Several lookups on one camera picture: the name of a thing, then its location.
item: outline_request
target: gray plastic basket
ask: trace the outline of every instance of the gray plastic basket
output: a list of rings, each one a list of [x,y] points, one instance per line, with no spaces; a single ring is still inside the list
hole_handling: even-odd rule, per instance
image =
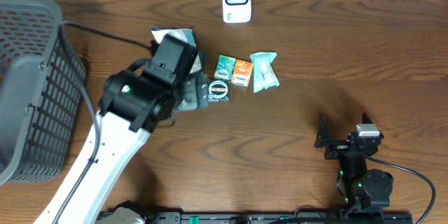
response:
[[[47,181],[67,161],[81,102],[67,59],[83,79],[85,67],[61,21],[54,1],[0,0],[0,185]]]

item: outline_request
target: basket mesh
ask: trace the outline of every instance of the basket mesh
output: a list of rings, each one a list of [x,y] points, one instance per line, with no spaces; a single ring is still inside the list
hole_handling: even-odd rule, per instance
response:
[[[50,41],[56,31],[52,12],[44,8],[0,6],[0,88],[9,66],[16,57],[44,55],[46,46],[54,45],[45,72],[45,82],[32,119],[22,160],[7,182],[37,182],[54,178],[67,160],[70,140],[80,106],[80,92],[75,75],[85,78],[85,68],[66,41]],[[65,55],[60,43],[66,43]],[[77,73],[67,65],[71,60]]]

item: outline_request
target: green led light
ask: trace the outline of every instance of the green led light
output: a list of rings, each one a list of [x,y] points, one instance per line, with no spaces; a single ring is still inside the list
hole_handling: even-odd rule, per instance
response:
[[[131,87],[128,85],[124,85],[123,88],[121,89],[121,92],[124,92],[124,93],[128,93],[130,91],[131,91]]]

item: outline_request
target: green snack box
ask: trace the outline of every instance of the green snack box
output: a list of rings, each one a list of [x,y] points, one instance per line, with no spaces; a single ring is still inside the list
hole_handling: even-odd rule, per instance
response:
[[[229,81],[232,78],[233,69],[237,59],[220,55],[216,66],[215,78]]]

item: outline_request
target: wooden table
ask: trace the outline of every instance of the wooden table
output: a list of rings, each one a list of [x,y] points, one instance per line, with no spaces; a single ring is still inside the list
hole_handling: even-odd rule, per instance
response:
[[[157,129],[118,180],[104,209],[125,200],[184,211],[293,211],[343,204],[338,162],[314,149],[318,115],[345,137],[367,111],[386,136],[376,158],[415,169],[437,188],[427,223],[448,218],[448,0],[253,0],[252,19],[225,24],[221,0],[55,0],[64,17],[148,42],[151,27],[194,27],[213,76],[220,54],[278,52],[280,86],[253,93],[232,86],[229,104],[178,115]],[[88,90],[146,57],[140,48],[72,31],[90,62]],[[70,168],[91,126],[83,106]],[[393,210],[416,221],[431,196],[413,175],[392,173]],[[62,179],[0,188],[0,222],[30,223]]]

